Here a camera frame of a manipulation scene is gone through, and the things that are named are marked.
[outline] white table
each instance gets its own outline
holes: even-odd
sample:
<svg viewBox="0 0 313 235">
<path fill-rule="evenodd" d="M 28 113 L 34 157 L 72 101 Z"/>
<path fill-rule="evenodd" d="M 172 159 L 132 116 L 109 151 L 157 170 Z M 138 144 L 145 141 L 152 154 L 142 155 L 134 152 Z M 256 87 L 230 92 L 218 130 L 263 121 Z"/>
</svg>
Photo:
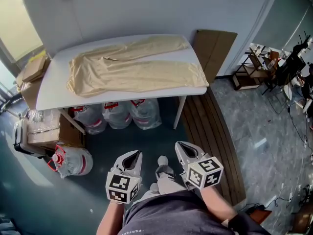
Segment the white table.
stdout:
<svg viewBox="0 0 313 235">
<path fill-rule="evenodd" d="M 49 109 L 59 109 L 61 114 L 64 115 L 75 127 L 77 127 L 81 132 L 85 133 L 84 129 L 81 128 L 64 110 L 64 108 L 69 108 L 73 106 L 80 105 L 91 105 L 99 104 L 105 102 L 115 102 L 115 101 L 126 101 L 135 100 L 142 98 L 158 98 L 158 97 L 169 97 L 169 96 L 180 96 L 179 108 L 177 111 L 176 119 L 174 122 L 174 129 L 177 127 L 179 117 L 181 115 L 186 96 L 187 95 L 201 95 L 206 92 L 206 87 L 179 87 L 165 90 L 156 90 L 149 92 L 117 92 L 108 91 L 100 95 L 84 98 L 77 96 L 70 92 L 66 88 L 67 80 L 69 78 L 69 62 L 71 59 L 76 57 L 78 54 L 90 51 L 95 48 L 124 44 L 131 41 L 141 40 L 152 35 L 137 35 L 128 37 L 118 37 L 105 39 L 101 41 L 96 41 L 88 44 L 83 44 L 68 48 L 58 52 L 45 73 L 42 84 L 40 86 L 36 109 L 49 110 Z M 152 55 L 138 60 L 168 60 L 168 61 L 182 61 L 199 64 L 199 60 L 193 51 L 192 47 L 183 50 L 177 50 L 173 52 L 168 52 L 164 54 Z"/>
</svg>

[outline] white wall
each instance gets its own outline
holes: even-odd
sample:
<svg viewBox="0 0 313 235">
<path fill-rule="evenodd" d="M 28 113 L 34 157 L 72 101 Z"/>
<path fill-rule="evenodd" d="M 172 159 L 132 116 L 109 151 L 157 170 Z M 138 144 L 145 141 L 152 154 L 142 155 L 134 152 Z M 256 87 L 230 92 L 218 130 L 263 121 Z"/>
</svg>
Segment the white wall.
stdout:
<svg viewBox="0 0 313 235">
<path fill-rule="evenodd" d="M 178 33 L 192 41 L 196 29 L 238 36 L 218 75 L 231 74 L 262 24 L 269 0 L 24 0 L 47 51 L 118 36 Z"/>
</svg>

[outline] suitcase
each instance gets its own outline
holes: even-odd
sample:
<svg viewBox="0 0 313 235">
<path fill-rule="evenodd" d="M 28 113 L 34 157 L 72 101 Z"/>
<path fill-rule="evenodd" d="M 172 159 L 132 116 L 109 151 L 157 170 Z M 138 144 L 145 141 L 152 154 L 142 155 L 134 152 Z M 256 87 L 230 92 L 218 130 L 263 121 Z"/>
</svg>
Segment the suitcase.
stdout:
<svg viewBox="0 0 313 235">
<path fill-rule="evenodd" d="M 46 151 L 43 148 L 31 145 L 27 143 L 27 127 L 28 120 L 22 119 L 17 121 L 14 124 L 13 137 L 14 141 L 14 149 L 16 151 L 22 152 L 24 154 L 28 154 L 34 157 L 43 157 L 46 155 Z"/>
</svg>

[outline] fiducial marker cube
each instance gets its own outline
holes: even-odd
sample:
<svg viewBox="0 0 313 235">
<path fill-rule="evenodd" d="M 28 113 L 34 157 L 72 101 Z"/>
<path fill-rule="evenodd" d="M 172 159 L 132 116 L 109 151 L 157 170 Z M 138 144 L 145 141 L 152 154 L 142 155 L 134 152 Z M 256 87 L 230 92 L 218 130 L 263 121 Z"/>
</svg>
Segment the fiducial marker cube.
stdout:
<svg viewBox="0 0 313 235">
<path fill-rule="evenodd" d="M 186 179 L 198 189 L 216 185 L 220 182 L 223 166 L 216 157 L 190 163 Z"/>
<path fill-rule="evenodd" d="M 108 172 L 106 191 L 110 200 L 129 204 L 139 192 L 140 178 Z"/>
</svg>

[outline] table leg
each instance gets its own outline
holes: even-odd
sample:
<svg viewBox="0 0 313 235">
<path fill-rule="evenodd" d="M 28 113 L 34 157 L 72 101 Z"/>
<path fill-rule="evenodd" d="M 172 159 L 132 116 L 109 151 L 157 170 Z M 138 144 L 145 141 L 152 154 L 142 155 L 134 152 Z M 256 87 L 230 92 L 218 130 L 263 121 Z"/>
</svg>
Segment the table leg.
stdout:
<svg viewBox="0 0 313 235">
<path fill-rule="evenodd" d="M 177 111 L 176 118 L 175 118 L 175 122 L 174 122 L 174 130 L 176 130 L 176 127 L 177 127 L 177 124 L 178 124 L 178 121 L 179 121 L 179 118 L 180 118 L 182 109 L 183 109 L 184 104 L 185 104 L 185 101 L 186 101 L 186 97 L 187 97 L 187 96 L 181 96 L 181 97 L 180 97 L 180 100 L 179 100 L 179 107 L 178 107 L 178 111 Z"/>
<path fill-rule="evenodd" d="M 85 130 L 77 123 L 75 122 L 70 115 L 64 110 L 64 109 L 59 109 L 59 112 L 72 124 L 74 125 L 81 133 L 84 135 L 86 134 Z"/>
</svg>

